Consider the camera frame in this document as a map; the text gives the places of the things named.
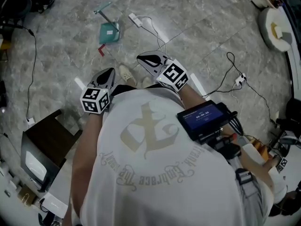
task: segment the white cable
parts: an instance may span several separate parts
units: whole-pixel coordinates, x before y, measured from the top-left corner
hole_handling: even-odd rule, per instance
[[[240,108],[239,119],[238,119],[238,120],[240,121],[241,107],[240,107],[240,104],[239,104],[239,101],[238,101],[237,97],[235,97],[235,96],[232,94],[232,92],[233,92],[233,90],[231,91],[231,95],[232,95],[232,97],[234,97],[234,98],[236,99],[237,104],[238,104],[238,106],[239,106],[239,108]]]
[[[151,23],[151,26],[152,28],[154,29],[154,31],[157,33],[157,35],[155,35],[152,31],[148,30],[147,28],[145,28],[144,26],[141,26],[143,29],[145,29],[146,31],[150,32],[152,35],[156,36],[157,37],[157,43],[161,49],[161,52],[163,52],[162,50],[162,47],[165,45],[165,54],[167,54],[167,46],[166,46],[166,43],[161,39],[159,38],[159,33],[158,31],[155,29],[154,27],[154,24],[152,23],[152,18],[150,16],[145,16],[145,15],[138,15],[137,17],[146,17],[146,18],[149,18],[150,19],[150,23]],[[159,40],[161,40],[164,44],[161,46],[160,43],[159,43]]]

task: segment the printed graphic on shirt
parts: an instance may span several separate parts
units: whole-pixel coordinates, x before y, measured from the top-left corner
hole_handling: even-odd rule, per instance
[[[104,154],[100,153],[101,165],[110,167],[118,174],[116,184],[120,186],[128,186],[133,192],[138,186],[158,186],[171,185],[171,183],[182,183],[185,178],[190,178],[194,175],[194,167],[204,149],[199,146],[194,146],[188,156],[184,157],[182,162],[176,161],[172,165],[166,165],[162,168],[162,173],[154,176],[137,175],[130,164],[123,167],[116,161],[113,151]]]
[[[124,130],[121,132],[121,141],[130,148],[133,152],[136,152],[138,148],[146,142],[146,151],[144,158],[146,159],[146,153],[149,151],[159,150],[167,146],[173,145],[174,141],[179,133],[179,128],[175,124],[167,124],[163,126],[162,130],[166,133],[167,137],[164,139],[157,139],[155,127],[156,125],[165,119],[165,115],[162,119],[153,119],[152,115],[155,113],[150,108],[150,103],[147,102],[141,106],[142,118],[133,120]],[[144,139],[139,142],[128,130],[130,125],[137,125],[144,128]],[[177,131],[170,133],[171,127],[176,127]]]
[[[124,143],[124,146],[127,146],[134,153],[145,142],[146,151],[144,152],[144,158],[146,159],[147,152],[160,150],[173,145],[180,129],[177,125],[169,123],[164,114],[159,115],[160,119],[154,119],[153,115],[156,112],[151,110],[150,102],[143,104],[141,106],[141,111],[142,116],[134,119],[122,130],[120,139]],[[143,129],[144,134],[140,137],[139,141],[128,129],[130,125],[139,126]],[[156,131],[158,130],[164,132],[165,137],[163,139],[157,138]],[[176,160],[174,163],[166,164],[159,170],[159,172],[161,171],[160,173],[151,176],[137,174],[135,168],[130,163],[121,165],[118,160],[116,160],[113,151],[108,153],[101,152],[99,157],[102,166],[110,167],[110,169],[117,174],[117,185],[126,186],[130,188],[132,192],[135,192],[140,186],[182,183],[184,180],[195,174],[195,167],[197,166],[197,161],[201,153],[205,153],[205,150],[200,146],[195,145],[191,148],[188,155],[183,155],[181,161]]]

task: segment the power adapter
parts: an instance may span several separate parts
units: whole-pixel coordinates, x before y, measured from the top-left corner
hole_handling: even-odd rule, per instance
[[[240,75],[240,76],[235,80],[236,85],[237,85],[237,86],[242,85],[243,82],[246,80],[245,78],[246,78],[246,74],[245,74],[245,73],[243,73],[242,75]]]
[[[142,22],[139,18],[136,17],[134,13],[131,13],[128,17],[133,21],[134,24],[136,24],[138,28],[142,26]]]

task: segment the floor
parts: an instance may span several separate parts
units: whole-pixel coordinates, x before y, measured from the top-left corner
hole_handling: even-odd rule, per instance
[[[105,22],[93,13],[101,3],[112,1],[105,14],[121,25],[122,38],[98,52],[100,24]],[[125,64],[141,85],[147,72],[136,60],[142,52],[158,49],[157,39],[131,23],[128,14],[148,15],[167,45],[167,53],[177,58],[201,82],[205,92],[214,90],[230,68],[227,52],[235,55],[239,70],[263,95],[273,118],[283,113],[290,98],[289,72],[284,54],[270,51],[258,30],[259,10],[250,0],[56,0],[43,14],[30,14],[25,26],[37,38],[37,61],[30,90],[29,117],[35,121],[63,109],[61,123],[72,133],[82,128],[87,114],[81,109],[81,89],[75,81],[88,84],[93,74],[107,67],[116,68],[116,83],[123,83],[118,66]],[[152,30],[150,20],[142,19]],[[27,89],[31,83],[34,40],[26,30],[16,30],[8,63],[0,65],[1,78],[8,95],[7,111],[0,115],[0,132],[6,132],[14,145],[0,138],[1,157],[12,170],[29,183],[20,169],[22,131],[27,130]],[[238,73],[232,69],[222,90],[233,87]],[[229,109],[237,110],[245,133],[269,142],[268,109],[263,99],[246,85],[233,95],[215,93]]]

